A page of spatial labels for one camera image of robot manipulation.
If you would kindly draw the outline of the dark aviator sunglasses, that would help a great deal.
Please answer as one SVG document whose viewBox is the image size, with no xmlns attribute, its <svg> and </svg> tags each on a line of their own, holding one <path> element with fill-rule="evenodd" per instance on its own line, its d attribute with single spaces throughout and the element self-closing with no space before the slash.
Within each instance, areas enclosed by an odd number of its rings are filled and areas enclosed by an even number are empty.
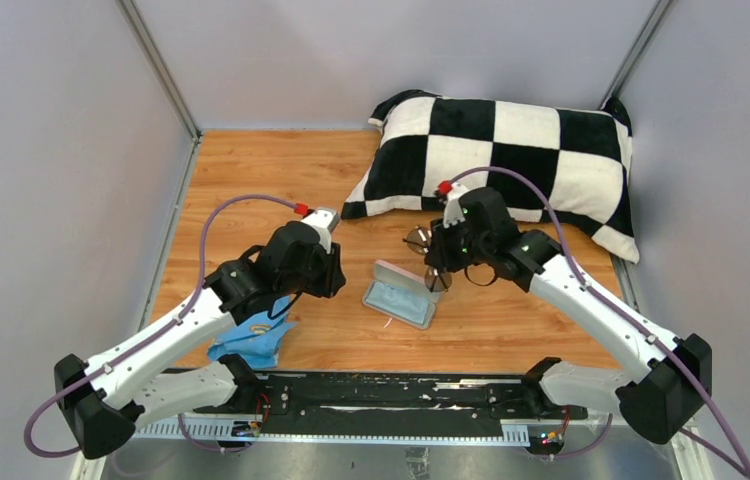
<svg viewBox="0 0 750 480">
<path fill-rule="evenodd" d="M 452 286 L 451 274 L 439 263 L 433 247 L 431 231 L 421 225 L 413 227 L 403 238 L 403 243 L 415 254 L 421 256 L 425 265 L 423 284 L 429 292 L 444 293 Z"/>
</svg>

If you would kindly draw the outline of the light blue cleaning cloth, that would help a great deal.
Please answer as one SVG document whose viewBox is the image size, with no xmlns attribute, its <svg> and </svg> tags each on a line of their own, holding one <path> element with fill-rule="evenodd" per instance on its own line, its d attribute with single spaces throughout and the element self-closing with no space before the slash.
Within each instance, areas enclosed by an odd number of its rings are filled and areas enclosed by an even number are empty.
<svg viewBox="0 0 750 480">
<path fill-rule="evenodd" d="M 375 282 L 372 285 L 366 301 L 373 308 L 416 324 L 426 321 L 429 307 L 429 302 L 424 297 L 383 282 Z"/>
</svg>

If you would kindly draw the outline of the pink glasses case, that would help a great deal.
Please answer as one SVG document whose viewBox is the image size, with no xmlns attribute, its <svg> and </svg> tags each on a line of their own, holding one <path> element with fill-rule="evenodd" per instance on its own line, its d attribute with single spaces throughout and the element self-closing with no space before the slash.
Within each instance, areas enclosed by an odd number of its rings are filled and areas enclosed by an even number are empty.
<svg viewBox="0 0 750 480">
<path fill-rule="evenodd" d="M 366 307 L 419 330 L 430 327 L 440 292 L 430 291 L 419 275 L 384 260 L 374 262 L 372 273 L 362 297 Z"/>
</svg>

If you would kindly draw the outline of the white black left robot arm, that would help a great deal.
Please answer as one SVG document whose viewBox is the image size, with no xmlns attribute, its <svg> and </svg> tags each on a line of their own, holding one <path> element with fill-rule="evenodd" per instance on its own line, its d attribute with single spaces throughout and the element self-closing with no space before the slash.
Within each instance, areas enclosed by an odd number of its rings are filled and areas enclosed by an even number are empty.
<svg viewBox="0 0 750 480">
<path fill-rule="evenodd" d="M 264 245 L 221 263 L 199 283 L 199 297 L 169 318 L 87 360 L 69 354 L 54 366 L 58 408 L 87 459 L 105 457 L 137 430 L 195 408 L 225 405 L 249 411 L 257 400 L 254 375 L 242 360 L 219 359 L 186 373 L 167 368 L 199 344 L 259 313 L 276 314 L 280 298 L 331 298 L 345 284 L 339 223 L 317 209 L 276 229 Z"/>
</svg>

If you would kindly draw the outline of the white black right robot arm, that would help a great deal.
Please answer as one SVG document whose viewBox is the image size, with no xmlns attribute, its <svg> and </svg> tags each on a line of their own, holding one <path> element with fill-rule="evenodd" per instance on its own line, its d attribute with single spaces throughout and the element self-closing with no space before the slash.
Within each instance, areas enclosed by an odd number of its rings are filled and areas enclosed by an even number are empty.
<svg viewBox="0 0 750 480">
<path fill-rule="evenodd" d="M 641 437 L 666 444 L 704 406 L 712 383 L 712 348 L 697 334 L 681 338 L 596 283 L 540 230 L 522 232 L 503 197 L 490 187 L 469 190 L 444 181 L 444 205 L 423 248 L 432 291 L 449 288 L 449 274 L 486 265 L 567 315 L 616 360 L 616 370 L 547 358 L 530 371 L 522 403 L 535 417 L 560 406 L 621 416 Z"/>
</svg>

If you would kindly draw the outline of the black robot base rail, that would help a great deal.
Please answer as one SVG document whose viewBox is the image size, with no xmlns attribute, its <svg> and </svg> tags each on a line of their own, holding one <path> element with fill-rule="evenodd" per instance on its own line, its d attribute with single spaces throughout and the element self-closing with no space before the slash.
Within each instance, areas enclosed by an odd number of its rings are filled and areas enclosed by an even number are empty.
<svg viewBox="0 0 750 480">
<path fill-rule="evenodd" d="M 495 446 L 552 458 L 566 432 L 623 421 L 663 445 L 702 406 L 673 370 L 639 382 L 547 359 L 525 375 L 259 371 L 234 397 L 163 413 L 138 437 L 187 435 L 224 448 L 257 442 Z"/>
</svg>

